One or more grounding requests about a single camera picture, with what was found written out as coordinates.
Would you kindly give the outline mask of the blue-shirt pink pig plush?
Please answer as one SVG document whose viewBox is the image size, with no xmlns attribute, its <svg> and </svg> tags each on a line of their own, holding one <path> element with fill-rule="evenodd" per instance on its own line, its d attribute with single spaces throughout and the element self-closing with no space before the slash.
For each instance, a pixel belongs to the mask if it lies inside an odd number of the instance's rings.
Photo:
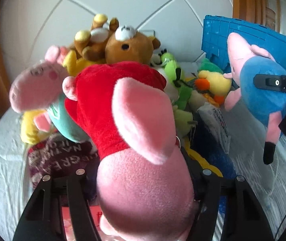
<svg viewBox="0 0 286 241">
<path fill-rule="evenodd" d="M 243 100 L 267 128 L 263 162 L 269 165 L 280 136 L 286 136 L 286 69 L 269 51 L 249 44 L 238 33 L 228 35 L 227 51 L 231 72 L 224 77 L 233 80 L 238 88 L 228 93 L 224 108 L 229 111 Z"/>
</svg>

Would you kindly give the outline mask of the white blue wipes packet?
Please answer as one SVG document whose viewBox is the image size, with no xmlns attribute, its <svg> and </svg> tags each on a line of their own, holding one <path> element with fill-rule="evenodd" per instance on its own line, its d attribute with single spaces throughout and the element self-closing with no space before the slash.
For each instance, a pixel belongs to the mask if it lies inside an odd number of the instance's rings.
<svg viewBox="0 0 286 241">
<path fill-rule="evenodd" d="M 206 102 L 197 110 L 197 113 L 215 138 L 216 142 L 221 145 L 224 153 L 228 154 L 231 136 L 228 132 L 221 110 Z"/>
</svg>

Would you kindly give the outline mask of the red-dress pink pig plush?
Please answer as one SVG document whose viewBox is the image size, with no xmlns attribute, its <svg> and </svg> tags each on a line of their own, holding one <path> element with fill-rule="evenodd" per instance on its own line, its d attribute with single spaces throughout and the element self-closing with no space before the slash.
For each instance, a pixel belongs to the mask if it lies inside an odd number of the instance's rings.
<svg viewBox="0 0 286 241">
<path fill-rule="evenodd" d="M 91 65 L 62 83 L 65 108 L 97 147 L 100 229 L 124 240 L 186 240 L 191 176 L 165 78 L 135 61 Z"/>
</svg>

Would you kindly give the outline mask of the small green frog keychain plush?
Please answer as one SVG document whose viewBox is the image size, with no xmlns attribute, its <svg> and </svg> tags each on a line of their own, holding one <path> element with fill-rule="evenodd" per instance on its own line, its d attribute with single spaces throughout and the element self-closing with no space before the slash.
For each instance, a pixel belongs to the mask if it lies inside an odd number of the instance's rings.
<svg viewBox="0 0 286 241">
<path fill-rule="evenodd" d="M 198 121 L 193 119 L 193 114 L 191 112 L 181 110 L 177 105 L 174 105 L 172 109 L 178 136 L 187 136 L 192 128 L 198 125 Z"/>
</svg>

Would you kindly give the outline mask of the pink plastic bag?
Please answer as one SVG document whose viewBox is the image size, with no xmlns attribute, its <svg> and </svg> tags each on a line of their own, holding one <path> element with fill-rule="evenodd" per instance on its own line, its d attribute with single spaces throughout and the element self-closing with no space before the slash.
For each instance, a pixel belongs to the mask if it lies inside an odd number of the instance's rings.
<svg viewBox="0 0 286 241">
<path fill-rule="evenodd" d="M 61 208 L 66 240 L 106 240 L 99 226 L 103 215 L 99 205 L 85 203 Z"/>
</svg>

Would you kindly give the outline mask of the maroon knitted hat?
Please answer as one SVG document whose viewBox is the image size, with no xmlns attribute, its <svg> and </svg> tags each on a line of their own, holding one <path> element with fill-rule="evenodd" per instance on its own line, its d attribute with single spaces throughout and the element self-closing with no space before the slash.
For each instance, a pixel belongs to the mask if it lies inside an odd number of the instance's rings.
<svg viewBox="0 0 286 241">
<path fill-rule="evenodd" d="M 45 175 L 53 179 L 65 177 L 99 159 L 91 141 L 75 143 L 59 132 L 30 147 L 27 157 L 33 189 Z"/>
</svg>

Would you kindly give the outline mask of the yellow duck green-hat plush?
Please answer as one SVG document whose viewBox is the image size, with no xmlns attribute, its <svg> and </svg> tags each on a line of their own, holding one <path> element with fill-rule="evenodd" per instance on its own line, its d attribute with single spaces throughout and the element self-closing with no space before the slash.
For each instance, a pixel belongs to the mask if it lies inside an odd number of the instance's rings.
<svg viewBox="0 0 286 241">
<path fill-rule="evenodd" d="M 230 92 L 232 80 L 223 76 L 223 71 L 209 59 L 204 58 L 194 81 L 199 91 L 205 91 L 219 106 L 223 105 Z"/>
</svg>

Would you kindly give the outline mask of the orange yellow fabric piece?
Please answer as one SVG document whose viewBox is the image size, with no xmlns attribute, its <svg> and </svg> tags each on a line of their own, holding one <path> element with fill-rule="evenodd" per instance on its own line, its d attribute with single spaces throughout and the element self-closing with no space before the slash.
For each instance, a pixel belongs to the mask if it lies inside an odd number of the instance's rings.
<svg viewBox="0 0 286 241">
<path fill-rule="evenodd" d="M 202 95 L 210 104 L 212 104 L 216 108 L 219 108 L 219 104 L 210 96 L 210 94 L 204 93 Z"/>
</svg>

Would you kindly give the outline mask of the brown bear plush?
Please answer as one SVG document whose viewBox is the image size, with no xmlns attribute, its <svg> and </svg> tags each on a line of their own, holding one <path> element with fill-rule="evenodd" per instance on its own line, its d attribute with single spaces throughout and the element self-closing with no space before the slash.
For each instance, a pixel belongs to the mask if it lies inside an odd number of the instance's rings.
<svg viewBox="0 0 286 241">
<path fill-rule="evenodd" d="M 154 50 L 161 42 L 154 36 L 147 37 L 132 26 L 119 26 L 109 38 L 105 47 L 105 61 L 108 64 L 135 61 L 149 64 Z"/>
</svg>

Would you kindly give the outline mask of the brown deer plush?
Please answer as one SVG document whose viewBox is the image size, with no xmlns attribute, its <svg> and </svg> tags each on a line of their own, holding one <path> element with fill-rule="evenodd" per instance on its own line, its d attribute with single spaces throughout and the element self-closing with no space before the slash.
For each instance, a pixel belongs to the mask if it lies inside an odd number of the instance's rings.
<svg viewBox="0 0 286 241">
<path fill-rule="evenodd" d="M 112 18 L 109 27 L 105 28 L 108 17 L 105 14 L 96 14 L 91 28 L 78 31 L 74 36 L 74 43 L 70 47 L 76 51 L 78 58 L 100 62 L 105 59 L 105 47 L 109 38 L 119 27 L 117 18 Z"/>
</svg>

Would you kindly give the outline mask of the yellow duck keychain toy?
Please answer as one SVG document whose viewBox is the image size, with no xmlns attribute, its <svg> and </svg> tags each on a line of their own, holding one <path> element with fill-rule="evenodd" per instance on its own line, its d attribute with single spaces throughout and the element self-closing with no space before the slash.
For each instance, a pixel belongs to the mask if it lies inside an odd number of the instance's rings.
<svg viewBox="0 0 286 241">
<path fill-rule="evenodd" d="M 214 174 L 218 175 L 219 177 L 223 177 L 223 174 L 221 173 L 221 171 L 209 164 L 205 158 L 203 158 L 199 153 L 197 153 L 195 150 L 192 150 L 191 147 L 190 147 L 190 141 L 188 139 L 187 136 L 183 137 L 183 140 L 184 140 L 184 148 L 188 154 L 188 156 L 193 159 L 193 160 L 196 160 L 197 162 L 199 162 L 200 166 L 203 168 L 203 169 L 209 169 L 211 170 Z"/>
</svg>

